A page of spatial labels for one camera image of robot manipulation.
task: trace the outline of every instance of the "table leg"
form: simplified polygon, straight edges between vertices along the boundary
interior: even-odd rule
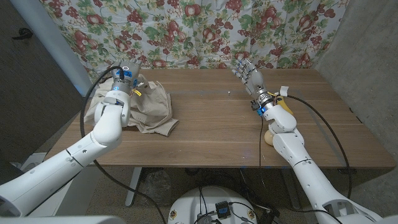
[[[141,170],[142,167],[135,167],[133,172],[132,172],[132,177],[130,181],[130,187],[132,189],[136,189],[138,182],[139,182],[139,177],[141,175]],[[126,202],[124,203],[127,207],[132,205],[132,200],[134,199],[134,192],[127,191],[127,196],[126,196]]]
[[[292,203],[294,209],[300,210],[301,209],[300,200],[299,196],[297,195],[297,189],[296,189],[296,184],[294,182],[292,169],[282,169],[281,172],[287,188],[287,192],[289,193],[290,202]]]

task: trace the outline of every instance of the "floral backdrop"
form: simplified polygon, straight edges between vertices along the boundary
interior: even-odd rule
[[[143,68],[310,68],[349,0],[39,0],[90,78],[117,59]]]

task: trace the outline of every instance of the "beige cloth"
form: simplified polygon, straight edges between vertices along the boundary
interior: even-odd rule
[[[131,116],[128,126],[137,126],[142,133],[159,133],[169,136],[173,128],[178,125],[178,120],[172,118],[170,94],[166,93],[159,82],[157,84],[148,82],[142,74],[139,74],[137,79],[140,82],[144,82],[137,89],[142,95],[133,94],[131,97]],[[85,116],[85,123],[95,125],[94,113],[96,105],[110,91],[112,84],[112,78],[99,84],[99,88],[95,91]]]

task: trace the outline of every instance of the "yellow object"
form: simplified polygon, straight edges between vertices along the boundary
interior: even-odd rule
[[[133,92],[137,93],[138,96],[141,96],[141,93],[138,90],[134,89]]]
[[[270,93],[270,92],[268,92],[268,94],[270,94],[271,96],[276,96],[275,94]],[[287,112],[289,112],[291,115],[293,115],[293,111],[286,105],[285,98],[283,96],[277,96],[276,97],[276,103],[278,105],[281,105],[281,107],[283,109],[285,109]]]
[[[264,134],[264,140],[266,141],[266,143],[270,146],[273,146],[274,144],[272,143],[272,140],[274,139],[274,135],[267,130],[266,133]]]

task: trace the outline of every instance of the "robotic arm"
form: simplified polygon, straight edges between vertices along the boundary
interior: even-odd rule
[[[85,166],[121,143],[122,127],[130,117],[130,100],[139,86],[136,79],[141,62],[116,62],[123,68],[112,71],[114,83],[95,111],[94,130],[20,177],[0,186],[0,214],[24,217],[74,178]]]
[[[281,105],[274,105],[261,72],[248,59],[242,59],[238,68],[232,71],[253,97],[253,110],[257,110],[267,121],[272,120],[266,133],[267,143],[273,145],[293,168],[314,210],[327,211],[342,223],[374,223],[382,220],[378,214],[341,195],[330,184],[304,148],[304,139],[296,128],[296,119]],[[315,215],[319,224],[337,223],[326,213],[316,212]]]

